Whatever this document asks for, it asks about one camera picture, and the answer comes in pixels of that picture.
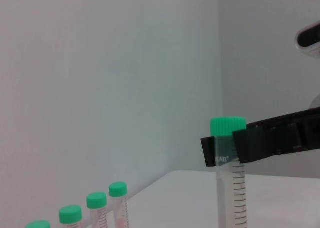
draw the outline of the white surface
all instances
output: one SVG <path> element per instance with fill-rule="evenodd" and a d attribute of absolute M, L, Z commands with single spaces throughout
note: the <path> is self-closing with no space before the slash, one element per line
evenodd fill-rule
<path fill-rule="evenodd" d="M 2 228 L 124 180 L 205 169 L 218 0 L 0 0 Z"/>
<path fill-rule="evenodd" d="M 319 19 L 319 0 L 219 0 L 224 115 L 253 122 L 309 108 L 320 93 L 320 60 L 294 40 Z M 248 172 L 320 178 L 319 160 L 318 151 L 281 156 Z"/>
<path fill-rule="evenodd" d="M 246 185 L 248 227 L 320 227 L 319 179 L 247 175 Z M 130 228 L 218 228 L 216 190 L 214 172 L 171 172 L 129 199 Z"/>

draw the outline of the gray wall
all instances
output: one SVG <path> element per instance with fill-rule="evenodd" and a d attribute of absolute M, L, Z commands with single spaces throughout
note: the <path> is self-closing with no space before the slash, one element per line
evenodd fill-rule
<path fill-rule="evenodd" d="M 219 0 L 223 108 L 249 122 L 309 108 L 320 93 L 320 60 L 295 48 L 320 19 L 319 0 Z M 248 165 L 254 174 L 320 178 L 320 151 Z"/>
<path fill-rule="evenodd" d="M 204 170 L 218 0 L 0 0 L 0 226 Z"/>

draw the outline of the green screw cap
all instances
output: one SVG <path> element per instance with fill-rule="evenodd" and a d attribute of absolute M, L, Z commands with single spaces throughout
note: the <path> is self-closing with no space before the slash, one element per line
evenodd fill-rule
<path fill-rule="evenodd" d="M 27 224 L 25 228 L 51 228 L 51 225 L 47 220 L 36 220 Z"/>
<path fill-rule="evenodd" d="M 68 205 L 60 209 L 59 218 L 61 224 L 74 224 L 82 220 L 80 205 Z"/>
<path fill-rule="evenodd" d="M 128 187 L 125 182 L 116 182 L 109 186 L 109 193 L 111 197 L 121 197 L 128 194 Z"/>
<path fill-rule="evenodd" d="M 86 205 L 89 209 L 100 209 L 107 205 L 107 194 L 104 192 L 91 193 L 86 198 Z"/>
<path fill-rule="evenodd" d="M 232 132 L 247 128 L 243 117 L 219 117 L 211 120 L 212 136 L 231 136 Z"/>

